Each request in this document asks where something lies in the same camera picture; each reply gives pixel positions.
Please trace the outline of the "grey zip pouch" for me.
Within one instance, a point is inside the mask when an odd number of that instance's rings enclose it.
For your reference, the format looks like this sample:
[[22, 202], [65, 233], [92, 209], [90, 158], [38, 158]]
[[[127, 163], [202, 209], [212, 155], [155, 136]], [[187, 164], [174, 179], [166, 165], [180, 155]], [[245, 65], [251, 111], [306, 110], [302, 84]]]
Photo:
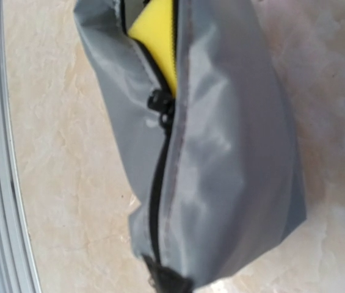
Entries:
[[288, 97], [250, 1], [178, 1], [172, 94], [129, 29], [145, 7], [78, 1], [129, 184], [133, 252], [156, 292], [234, 275], [307, 217]]

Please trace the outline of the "yellow sponge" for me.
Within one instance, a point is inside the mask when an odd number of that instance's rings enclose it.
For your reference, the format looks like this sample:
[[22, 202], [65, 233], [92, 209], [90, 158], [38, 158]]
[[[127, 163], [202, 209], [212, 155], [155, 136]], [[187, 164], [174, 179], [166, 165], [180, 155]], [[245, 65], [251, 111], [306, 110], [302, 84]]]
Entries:
[[176, 95], [176, 39], [178, 1], [146, 1], [145, 7], [129, 29], [129, 36], [140, 41], [150, 52], [167, 84]]

